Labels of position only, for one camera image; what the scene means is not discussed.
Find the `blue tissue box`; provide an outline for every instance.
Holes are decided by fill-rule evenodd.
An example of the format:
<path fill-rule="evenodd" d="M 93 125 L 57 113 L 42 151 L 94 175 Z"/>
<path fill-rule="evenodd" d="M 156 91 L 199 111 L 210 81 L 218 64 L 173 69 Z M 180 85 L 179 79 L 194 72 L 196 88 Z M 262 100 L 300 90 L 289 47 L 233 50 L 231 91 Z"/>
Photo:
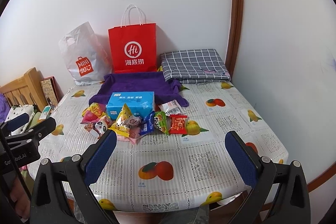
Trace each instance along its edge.
<path fill-rule="evenodd" d="M 154 92 L 113 92 L 106 106 L 112 120 L 116 120 L 124 104 L 137 117 L 146 117 L 155 109 Z"/>

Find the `miniso bag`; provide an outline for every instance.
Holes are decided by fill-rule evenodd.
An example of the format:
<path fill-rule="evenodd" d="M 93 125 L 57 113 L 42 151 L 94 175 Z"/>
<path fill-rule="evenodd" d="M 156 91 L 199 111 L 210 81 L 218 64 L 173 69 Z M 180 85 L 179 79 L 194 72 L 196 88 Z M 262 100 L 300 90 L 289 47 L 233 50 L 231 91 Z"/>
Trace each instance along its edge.
<path fill-rule="evenodd" d="M 68 33 L 58 46 L 76 85 L 102 82 L 104 75 L 111 73 L 107 54 L 89 22 Z"/>

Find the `haidilao logo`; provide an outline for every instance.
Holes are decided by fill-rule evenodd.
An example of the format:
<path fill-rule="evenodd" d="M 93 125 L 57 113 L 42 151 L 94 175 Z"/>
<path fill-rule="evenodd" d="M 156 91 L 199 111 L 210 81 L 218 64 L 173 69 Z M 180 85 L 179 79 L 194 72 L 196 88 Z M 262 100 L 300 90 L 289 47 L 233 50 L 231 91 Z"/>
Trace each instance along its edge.
<path fill-rule="evenodd" d="M 138 42 L 131 41 L 125 45 L 125 54 L 129 58 L 137 58 L 140 56 L 142 48 Z"/>

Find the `red snack package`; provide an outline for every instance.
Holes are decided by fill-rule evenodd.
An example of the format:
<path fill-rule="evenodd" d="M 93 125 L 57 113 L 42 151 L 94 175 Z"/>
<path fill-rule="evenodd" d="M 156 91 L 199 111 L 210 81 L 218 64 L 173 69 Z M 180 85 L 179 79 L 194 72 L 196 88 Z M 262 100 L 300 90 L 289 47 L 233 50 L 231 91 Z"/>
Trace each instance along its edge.
<path fill-rule="evenodd" d="M 185 120 L 188 118 L 187 115 L 174 115 L 169 116 L 171 118 L 171 127 L 169 134 L 186 134 L 187 131 L 184 128 Z"/>

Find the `plastic tablecloth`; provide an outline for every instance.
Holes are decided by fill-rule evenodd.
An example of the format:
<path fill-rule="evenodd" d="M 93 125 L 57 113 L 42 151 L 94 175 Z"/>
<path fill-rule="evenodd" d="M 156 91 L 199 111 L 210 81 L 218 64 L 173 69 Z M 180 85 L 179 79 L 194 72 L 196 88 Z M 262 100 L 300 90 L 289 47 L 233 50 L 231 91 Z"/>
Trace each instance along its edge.
<path fill-rule="evenodd" d="M 82 154 L 95 139 L 80 124 L 82 111 L 100 84 L 73 86 L 52 113 L 64 135 L 49 134 L 40 142 L 40 160 L 28 170 L 35 179 L 43 158 L 60 161 Z M 226 132 L 235 130 L 259 156 L 286 163 L 288 152 L 258 112 L 231 83 L 184 85 L 190 104 L 190 135 L 156 130 L 136 145 L 118 141 L 98 181 L 95 197 L 113 210 L 167 212 L 194 208 L 234 196 L 248 188 L 225 149 Z M 68 198 L 74 199 L 64 182 Z"/>

